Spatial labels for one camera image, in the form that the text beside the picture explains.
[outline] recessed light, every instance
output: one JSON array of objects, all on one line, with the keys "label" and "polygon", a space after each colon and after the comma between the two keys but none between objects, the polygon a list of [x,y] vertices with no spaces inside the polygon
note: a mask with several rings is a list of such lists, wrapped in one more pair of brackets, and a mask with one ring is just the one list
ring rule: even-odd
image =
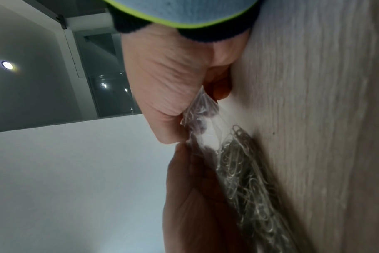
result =
[{"label": "recessed light", "polygon": [[2,66],[3,66],[4,68],[9,69],[9,70],[12,70],[12,69],[15,68],[15,67],[13,66],[13,64],[10,63],[10,62],[2,62]]}]

